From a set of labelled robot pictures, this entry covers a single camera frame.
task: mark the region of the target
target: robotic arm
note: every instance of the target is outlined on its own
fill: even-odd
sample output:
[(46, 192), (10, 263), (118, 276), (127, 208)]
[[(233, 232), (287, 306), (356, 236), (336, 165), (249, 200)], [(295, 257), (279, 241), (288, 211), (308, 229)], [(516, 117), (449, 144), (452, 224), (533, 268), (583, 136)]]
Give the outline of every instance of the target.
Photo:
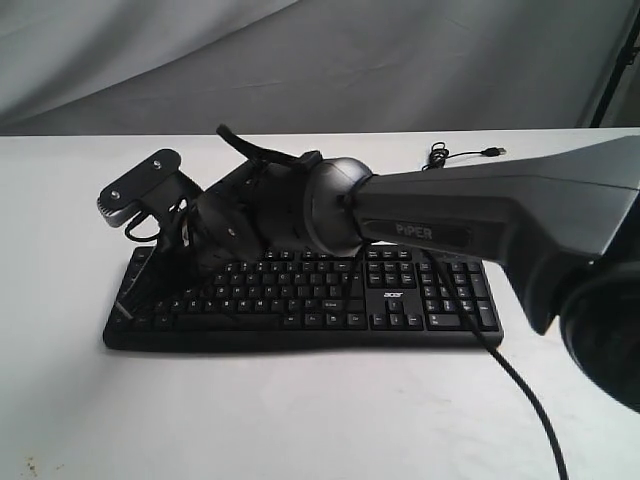
[[(352, 158), (293, 157), (218, 133), (247, 161), (202, 191), (161, 150), (106, 187), (98, 207), (157, 240), (118, 308), (132, 315), (265, 248), (354, 255), (384, 240), (504, 268), (531, 327), (556, 316), (570, 354), (640, 412), (640, 137), (545, 158), (374, 175)], [(157, 235), (133, 229), (149, 215)]]

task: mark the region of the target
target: white table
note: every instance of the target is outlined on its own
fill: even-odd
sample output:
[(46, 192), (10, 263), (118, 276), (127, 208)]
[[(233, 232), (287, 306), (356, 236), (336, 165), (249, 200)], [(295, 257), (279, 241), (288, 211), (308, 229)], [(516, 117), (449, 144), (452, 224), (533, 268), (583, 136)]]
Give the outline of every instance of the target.
[[(505, 160), (638, 133), (253, 140), (390, 173), (417, 169), (438, 140), (452, 152), (504, 146)], [(106, 226), (95, 199), (162, 147), (180, 152), (203, 186), (241, 161), (215, 137), (0, 138), (0, 478), (555, 478), (531, 406), (482, 351), (107, 351), (100, 335), (133, 245)], [(580, 373), (556, 325), (545, 337), (530, 330), (499, 267), (488, 265), (488, 275), (505, 330), (500, 350), (549, 412), (572, 478), (638, 478), (640, 415)]]

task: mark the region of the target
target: black pole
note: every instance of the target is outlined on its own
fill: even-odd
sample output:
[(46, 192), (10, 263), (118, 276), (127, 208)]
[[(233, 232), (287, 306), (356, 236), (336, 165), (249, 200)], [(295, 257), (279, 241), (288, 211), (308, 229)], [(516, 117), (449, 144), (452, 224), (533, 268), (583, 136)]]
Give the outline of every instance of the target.
[(600, 97), (600, 101), (598, 102), (598, 107), (593, 114), (593, 119), (591, 120), (591, 124), (589, 125), (590, 128), (597, 128), (600, 126), (604, 115), (607, 113), (607, 108), (609, 108), (609, 104), (611, 103), (613, 94), (616, 92), (616, 89), (620, 84), (620, 79), (622, 78), (624, 70), (629, 65), (633, 64), (633, 60), (638, 54), (638, 48), (635, 46), (638, 34), (640, 34), (640, 9), (638, 10), (636, 18), (633, 21), (633, 25), (631, 26), (631, 30), (629, 31), (629, 35), (627, 36), (627, 40), (624, 42), (624, 46), (618, 54), (616, 64), (613, 67), (613, 72), (611, 72), (611, 77), (609, 77), (607, 86), (605, 87), (604, 92), (602, 93), (602, 97)]

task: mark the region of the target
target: space bar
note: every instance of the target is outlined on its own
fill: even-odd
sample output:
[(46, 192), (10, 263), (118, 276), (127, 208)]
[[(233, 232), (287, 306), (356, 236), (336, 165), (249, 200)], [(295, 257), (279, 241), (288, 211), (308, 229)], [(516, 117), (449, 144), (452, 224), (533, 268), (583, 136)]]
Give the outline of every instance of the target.
[(205, 314), (178, 315), (174, 323), (176, 330), (276, 330), (281, 315)]

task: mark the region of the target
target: black keyboard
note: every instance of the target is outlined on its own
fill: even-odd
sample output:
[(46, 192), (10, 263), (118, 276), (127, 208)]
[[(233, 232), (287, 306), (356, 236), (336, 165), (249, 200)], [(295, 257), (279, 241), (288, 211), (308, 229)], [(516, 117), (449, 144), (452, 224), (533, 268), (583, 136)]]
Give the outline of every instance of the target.
[[(134, 251), (118, 295), (150, 253)], [(473, 321), (498, 345), (503, 331), (482, 264), (435, 256)], [(113, 349), (161, 352), (478, 345), (420, 250), (375, 245), (350, 277), (352, 267), (352, 258), (268, 251), (260, 262), (226, 265), (202, 288), (149, 305), (132, 320), (112, 309), (103, 339)]]

